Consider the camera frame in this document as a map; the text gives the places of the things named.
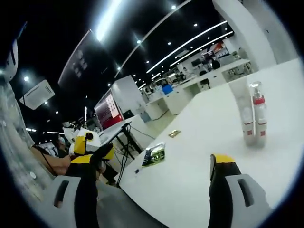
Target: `white robot head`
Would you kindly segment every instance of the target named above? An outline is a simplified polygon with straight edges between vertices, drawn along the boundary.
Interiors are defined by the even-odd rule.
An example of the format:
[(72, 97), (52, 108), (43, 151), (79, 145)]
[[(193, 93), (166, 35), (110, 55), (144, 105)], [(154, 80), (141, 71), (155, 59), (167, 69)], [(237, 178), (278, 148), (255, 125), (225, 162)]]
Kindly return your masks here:
[[(86, 155), (95, 152), (100, 152), (103, 145), (100, 142), (98, 133), (90, 131), (88, 129), (81, 129), (75, 137), (75, 143), (71, 145), (69, 149), (70, 154)], [(102, 158), (104, 161), (111, 160), (114, 156), (114, 148), (112, 148)]]
[(5, 66), (0, 70), (0, 78), (4, 78), (5, 82), (10, 82), (16, 75), (18, 69), (18, 46), (17, 40), (13, 42), (9, 56), (5, 62)]

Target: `led strip light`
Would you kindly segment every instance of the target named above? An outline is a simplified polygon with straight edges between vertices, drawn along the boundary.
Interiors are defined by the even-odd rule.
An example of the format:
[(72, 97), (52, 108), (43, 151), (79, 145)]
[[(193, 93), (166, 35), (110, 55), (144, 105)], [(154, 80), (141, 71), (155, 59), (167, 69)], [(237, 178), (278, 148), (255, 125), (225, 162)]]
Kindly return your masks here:
[(177, 52), (178, 50), (180, 50), (181, 48), (183, 48), (184, 46), (186, 46), (186, 45), (189, 44), (190, 42), (194, 41), (194, 40), (197, 39), (198, 37), (204, 35), (205, 33), (209, 32), (209, 31), (215, 29), (216, 27), (221, 26), (221, 25), (223, 25), (223, 24), (225, 24), (225, 23), (227, 23), (226, 20), (223, 21), (223, 22), (221, 22), (221, 23), (219, 23), (219, 24), (217, 24), (217, 25), (215, 25), (215, 26), (213, 26), (213, 27), (211, 27), (211, 28), (209, 28), (209, 29), (207, 29), (207, 30), (205, 30), (205, 31), (203, 31), (203, 32), (201, 32), (201, 33), (199, 33), (198, 35), (196, 35), (195, 37), (193, 37), (192, 39), (188, 40), (186, 43), (184, 43), (183, 45), (179, 46), (177, 49), (175, 49), (174, 51), (172, 51), (169, 55), (167, 55), (166, 57), (164, 57), (164, 58), (163, 58), (161, 61), (159, 61), (157, 64), (155, 64), (154, 66), (152, 66), (146, 73), (151, 72), (151, 71), (152, 71), (154, 68), (156, 68), (160, 63), (162, 63), (164, 60), (166, 60), (167, 58), (169, 58), (171, 55), (173, 55), (175, 52)]

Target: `monitor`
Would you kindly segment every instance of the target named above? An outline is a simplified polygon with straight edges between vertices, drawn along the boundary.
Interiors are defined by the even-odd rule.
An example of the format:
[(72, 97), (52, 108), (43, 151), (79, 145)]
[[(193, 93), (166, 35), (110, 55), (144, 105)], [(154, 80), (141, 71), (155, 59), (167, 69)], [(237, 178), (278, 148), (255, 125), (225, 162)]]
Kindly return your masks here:
[(94, 109), (103, 131), (124, 121), (121, 110), (114, 100), (111, 89), (105, 93)]
[(193, 67), (196, 67), (197, 65), (201, 64), (201, 61), (200, 61), (200, 59), (198, 58), (198, 59), (194, 60), (194, 61), (191, 62), (191, 63), (192, 63), (192, 66), (193, 66)]

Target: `black ceiling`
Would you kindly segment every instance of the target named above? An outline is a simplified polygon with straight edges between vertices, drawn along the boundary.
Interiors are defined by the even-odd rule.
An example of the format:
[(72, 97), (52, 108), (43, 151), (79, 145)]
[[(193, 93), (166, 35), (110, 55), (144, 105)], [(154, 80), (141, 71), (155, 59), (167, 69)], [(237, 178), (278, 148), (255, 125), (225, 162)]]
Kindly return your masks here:
[[(100, 91), (86, 91), (88, 98), (72, 99), (66, 96), (57, 82), (61, 72), (73, 50), (91, 29), (96, 33), (98, 22), (110, 0), (86, 0), (63, 3), (52, 1), (35, 5), (22, 6), (22, 12), (28, 21), (27, 28), (19, 39), (19, 69), (11, 84), (19, 100), (24, 93), (38, 82), (47, 79), (56, 95), (47, 105), (37, 110), (30, 110), (19, 104), (26, 126), (35, 128), (33, 139), (45, 140), (46, 131), (62, 131), (63, 121), (76, 121), (84, 115), (84, 107), (93, 109), (108, 89), (107, 84), (113, 83), (116, 68), (120, 66), (136, 47), (136, 41), (141, 40), (164, 16), (172, 11), (171, 6), (183, 3), (184, 0), (123, 0), (118, 16), (114, 18), (112, 28), (105, 36), (101, 45), (112, 60), (113, 71), (103, 76)], [(174, 49), (220, 23), (223, 18), (215, 11), (211, 0), (193, 0), (183, 8), (174, 12), (165, 20), (134, 52), (116, 78), (136, 74), (135, 80), (141, 78), (146, 82), (151, 75), (165, 70), (176, 61), (175, 55), (165, 60), (151, 73), (146, 74), (159, 60)], [(217, 38), (231, 28), (226, 24), (201, 36), (185, 48), (198, 48), (210, 40)], [(30, 83), (23, 78), (30, 77)]]

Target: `spray bottle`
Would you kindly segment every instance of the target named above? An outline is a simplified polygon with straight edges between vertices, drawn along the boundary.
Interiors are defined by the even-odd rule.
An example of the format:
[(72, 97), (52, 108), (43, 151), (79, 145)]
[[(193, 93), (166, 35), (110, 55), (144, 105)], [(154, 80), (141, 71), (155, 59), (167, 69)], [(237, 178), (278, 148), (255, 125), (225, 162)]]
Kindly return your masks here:
[(266, 143), (267, 119), (262, 83), (255, 82), (251, 84), (251, 87), (253, 88), (252, 102), (255, 112), (256, 143), (258, 146), (263, 147)]

